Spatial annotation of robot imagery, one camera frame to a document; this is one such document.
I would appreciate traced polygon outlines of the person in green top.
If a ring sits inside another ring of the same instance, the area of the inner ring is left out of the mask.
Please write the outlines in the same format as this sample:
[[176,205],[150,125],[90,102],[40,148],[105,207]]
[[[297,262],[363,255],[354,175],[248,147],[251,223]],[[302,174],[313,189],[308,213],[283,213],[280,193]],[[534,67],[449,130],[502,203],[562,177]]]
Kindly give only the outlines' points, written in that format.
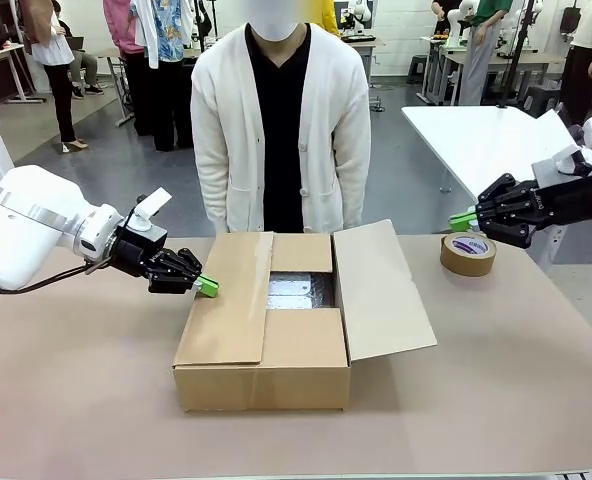
[[480,0],[470,20],[470,35],[461,75],[459,105],[479,106],[486,84],[489,62],[496,49],[500,22],[512,0]]

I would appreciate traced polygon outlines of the grey stool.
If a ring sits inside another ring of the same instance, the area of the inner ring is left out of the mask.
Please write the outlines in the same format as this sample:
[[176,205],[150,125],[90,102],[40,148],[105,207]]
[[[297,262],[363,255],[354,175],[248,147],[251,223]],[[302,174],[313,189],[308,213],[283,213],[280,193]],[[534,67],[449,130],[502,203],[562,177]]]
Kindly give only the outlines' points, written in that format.
[[427,54],[413,55],[411,57],[407,75],[408,84],[421,84],[424,80],[427,67]]

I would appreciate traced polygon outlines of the person in floral shirt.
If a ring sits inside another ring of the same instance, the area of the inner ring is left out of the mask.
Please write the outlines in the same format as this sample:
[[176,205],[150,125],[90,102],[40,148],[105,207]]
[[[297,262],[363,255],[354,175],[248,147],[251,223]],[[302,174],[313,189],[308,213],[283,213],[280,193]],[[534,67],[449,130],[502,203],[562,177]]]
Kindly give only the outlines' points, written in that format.
[[151,70],[152,128],[155,149],[193,147],[191,75],[183,68],[190,45],[194,8],[190,0],[130,0],[135,41],[145,49]]

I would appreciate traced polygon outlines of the long grey work table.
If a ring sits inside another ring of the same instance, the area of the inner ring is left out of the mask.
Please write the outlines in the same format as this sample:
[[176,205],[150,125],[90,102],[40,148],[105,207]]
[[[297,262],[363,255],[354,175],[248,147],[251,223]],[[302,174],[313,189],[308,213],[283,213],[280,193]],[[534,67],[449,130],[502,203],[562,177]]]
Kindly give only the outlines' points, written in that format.
[[[439,49],[439,65],[432,91],[427,91],[427,99],[438,106],[453,106],[458,103],[460,77],[466,60],[465,51]],[[507,81],[512,60],[494,55],[488,66],[489,73],[504,74]],[[523,101],[532,80],[542,84],[548,71],[553,67],[562,67],[563,57],[546,53],[522,53],[520,55],[511,88],[516,93],[515,99]]]

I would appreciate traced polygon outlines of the bubble-wrapped clock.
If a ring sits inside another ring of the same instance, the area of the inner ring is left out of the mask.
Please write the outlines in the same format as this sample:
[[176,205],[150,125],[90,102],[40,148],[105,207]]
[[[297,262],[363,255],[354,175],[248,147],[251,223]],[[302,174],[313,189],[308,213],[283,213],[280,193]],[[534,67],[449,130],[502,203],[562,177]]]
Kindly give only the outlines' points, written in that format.
[[272,272],[267,309],[310,310],[334,308],[334,278],[331,273]]

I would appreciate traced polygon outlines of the black stool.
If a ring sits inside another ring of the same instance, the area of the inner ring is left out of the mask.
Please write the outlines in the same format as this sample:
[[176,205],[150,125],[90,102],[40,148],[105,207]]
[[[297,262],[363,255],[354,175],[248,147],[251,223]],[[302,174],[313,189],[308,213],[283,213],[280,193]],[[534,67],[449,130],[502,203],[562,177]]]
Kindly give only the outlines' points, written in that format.
[[555,108],[560,100],[558,87],[533,85],[527,89],[522,110],[528,115],[538,118],[546,111]]

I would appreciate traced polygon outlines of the brown cardboard box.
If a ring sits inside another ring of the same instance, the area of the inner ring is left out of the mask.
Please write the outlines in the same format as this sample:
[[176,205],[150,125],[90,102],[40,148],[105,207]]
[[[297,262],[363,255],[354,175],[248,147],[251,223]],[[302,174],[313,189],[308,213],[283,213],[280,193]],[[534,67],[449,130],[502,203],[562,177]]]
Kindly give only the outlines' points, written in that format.
[[[186,411],[348,406],[352,365],[436,337],[390,220],[332,234],[229,233],[195,298],[172,370]],[[272,272],[331,273],[335,307],[267,309]]]

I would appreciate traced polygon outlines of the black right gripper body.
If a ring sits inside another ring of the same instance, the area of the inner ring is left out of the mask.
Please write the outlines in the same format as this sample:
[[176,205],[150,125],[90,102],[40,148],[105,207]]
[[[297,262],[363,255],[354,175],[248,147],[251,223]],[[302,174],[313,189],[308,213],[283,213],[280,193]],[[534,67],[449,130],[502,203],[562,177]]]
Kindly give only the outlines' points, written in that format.
[[592,220],[592,174],[540,179],[531,197],[532,224],[537,230]]

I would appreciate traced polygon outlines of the person in white cardigan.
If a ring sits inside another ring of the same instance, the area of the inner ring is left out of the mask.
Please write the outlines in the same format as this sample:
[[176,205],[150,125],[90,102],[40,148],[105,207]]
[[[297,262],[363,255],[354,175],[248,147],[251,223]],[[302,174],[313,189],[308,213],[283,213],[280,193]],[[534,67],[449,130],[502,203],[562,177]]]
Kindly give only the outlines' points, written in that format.
[[240,0],[192,73],[196,169],[217,232],[333,233],[362,219],[371,158],[358,52],[321,0]]

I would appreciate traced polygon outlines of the person in pink top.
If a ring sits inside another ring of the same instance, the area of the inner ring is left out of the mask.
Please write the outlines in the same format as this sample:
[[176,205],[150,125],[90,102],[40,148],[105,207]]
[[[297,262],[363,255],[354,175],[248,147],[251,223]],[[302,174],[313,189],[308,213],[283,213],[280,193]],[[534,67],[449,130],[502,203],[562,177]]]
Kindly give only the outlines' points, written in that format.
[[135,42],[135,26],[128,22],[130,0],[102,0],[105,20],[114,45],[125,61],[127,82],[134,111],[134,128],[139,136],[152,134],[147,97],[149,66],[145,50]]

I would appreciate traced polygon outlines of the seated person with laptop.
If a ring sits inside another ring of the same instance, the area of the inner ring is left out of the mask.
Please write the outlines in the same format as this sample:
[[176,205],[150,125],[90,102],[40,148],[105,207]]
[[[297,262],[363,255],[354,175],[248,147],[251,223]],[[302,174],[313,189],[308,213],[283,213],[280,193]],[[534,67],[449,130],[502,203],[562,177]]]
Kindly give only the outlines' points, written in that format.
[[103,95],[104,90],[99,86],[97,79],[97,58],[81,49],[82,38],[75,37],[70,27],[61,19],[62,9],[60,3],[57,0],[52,0],[52,4],[74,56],[74,60],[70,63],[72,96],[75,99],[83,99],[86,95]]

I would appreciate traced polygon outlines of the large white table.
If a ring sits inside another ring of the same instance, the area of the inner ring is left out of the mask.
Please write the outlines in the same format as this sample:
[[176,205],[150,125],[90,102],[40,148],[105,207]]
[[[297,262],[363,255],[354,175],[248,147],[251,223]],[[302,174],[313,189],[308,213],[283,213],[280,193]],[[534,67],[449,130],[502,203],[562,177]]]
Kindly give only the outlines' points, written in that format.
[[473,198],[505,173],[530,180],[533,164],[557,161],[577,147],[553,110],[539,118],[493,106],[409,106],[401,112]]

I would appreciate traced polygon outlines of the brown packing tape roll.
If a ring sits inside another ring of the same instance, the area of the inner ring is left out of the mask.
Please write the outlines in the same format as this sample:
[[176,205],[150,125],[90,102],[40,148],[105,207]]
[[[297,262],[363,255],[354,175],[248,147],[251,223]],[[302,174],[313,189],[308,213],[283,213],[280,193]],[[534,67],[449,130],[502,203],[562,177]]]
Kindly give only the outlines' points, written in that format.
[[441,238],[442,266],[461,276],[482,277],[489,274],[496,253],[495,243],[476,233],[455,232]]

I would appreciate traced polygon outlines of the woman in black trousers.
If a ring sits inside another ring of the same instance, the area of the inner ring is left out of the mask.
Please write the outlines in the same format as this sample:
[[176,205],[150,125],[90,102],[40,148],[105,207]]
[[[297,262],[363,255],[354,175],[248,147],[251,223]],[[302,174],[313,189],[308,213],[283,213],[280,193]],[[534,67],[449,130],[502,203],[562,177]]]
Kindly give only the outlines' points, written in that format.
[[17,1],[25,45],[32,59],[43,68],[54,98],[62,151],[85,150],[88,145],[76,136],[72,121],[72,84],[68,71],[74,55],[53,3],[51,0]]

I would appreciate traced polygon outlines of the person in yellow top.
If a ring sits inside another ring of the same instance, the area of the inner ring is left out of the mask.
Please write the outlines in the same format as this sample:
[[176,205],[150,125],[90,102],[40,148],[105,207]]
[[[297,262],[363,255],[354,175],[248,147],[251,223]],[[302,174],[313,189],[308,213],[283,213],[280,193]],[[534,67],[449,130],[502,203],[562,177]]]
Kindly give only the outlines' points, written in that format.
[[302,17],[307,23],[316,24],[327,33],[339,37],[334,4],[334,0],[303,0]]

